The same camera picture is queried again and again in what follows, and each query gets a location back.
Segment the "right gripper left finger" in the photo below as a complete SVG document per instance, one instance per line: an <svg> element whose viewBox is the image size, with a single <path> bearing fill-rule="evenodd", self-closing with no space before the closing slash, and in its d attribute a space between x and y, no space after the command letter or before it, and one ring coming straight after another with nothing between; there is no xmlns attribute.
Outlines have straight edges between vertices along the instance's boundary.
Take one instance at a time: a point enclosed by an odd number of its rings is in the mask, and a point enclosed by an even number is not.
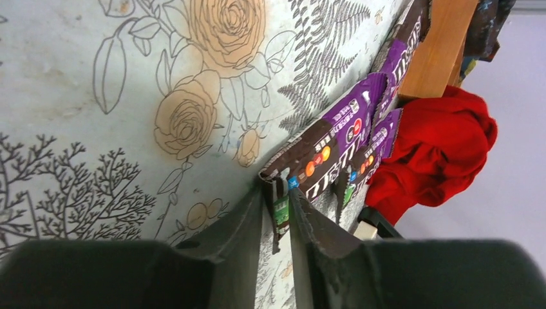
<svg viewBox="0 0 546 309"><path fill-rule="evenodd" d="M169 246L157 241L41 240L1 266L2 308L253 308L263 202Z"/></svg>

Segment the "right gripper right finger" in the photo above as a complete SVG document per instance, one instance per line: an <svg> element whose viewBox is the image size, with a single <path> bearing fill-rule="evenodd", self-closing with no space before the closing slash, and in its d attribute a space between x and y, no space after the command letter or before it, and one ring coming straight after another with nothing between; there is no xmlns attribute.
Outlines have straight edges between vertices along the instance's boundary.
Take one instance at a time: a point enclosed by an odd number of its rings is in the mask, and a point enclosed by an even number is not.
<svg viewBox="0 0 546 309"><path fill-rule="evenodd" d="M545 277L502 239L363 241L289 192L298 308L544 308Z"/></svg>

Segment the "brown M&M bag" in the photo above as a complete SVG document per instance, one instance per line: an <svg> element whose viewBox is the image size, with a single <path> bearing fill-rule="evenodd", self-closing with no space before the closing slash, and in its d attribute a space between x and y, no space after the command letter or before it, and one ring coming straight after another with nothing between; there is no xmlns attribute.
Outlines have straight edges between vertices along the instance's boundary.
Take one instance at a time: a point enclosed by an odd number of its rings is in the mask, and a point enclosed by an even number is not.
<svg viewBox="0 0 546 309"><path fill-rule="evenodd" d="M288 232L288 193L299 189L314 200L337 179L354 154L368 144L374 114L390 86L388 74L374 72L289 138L259 171L274 229L272 253Z"/></svg>

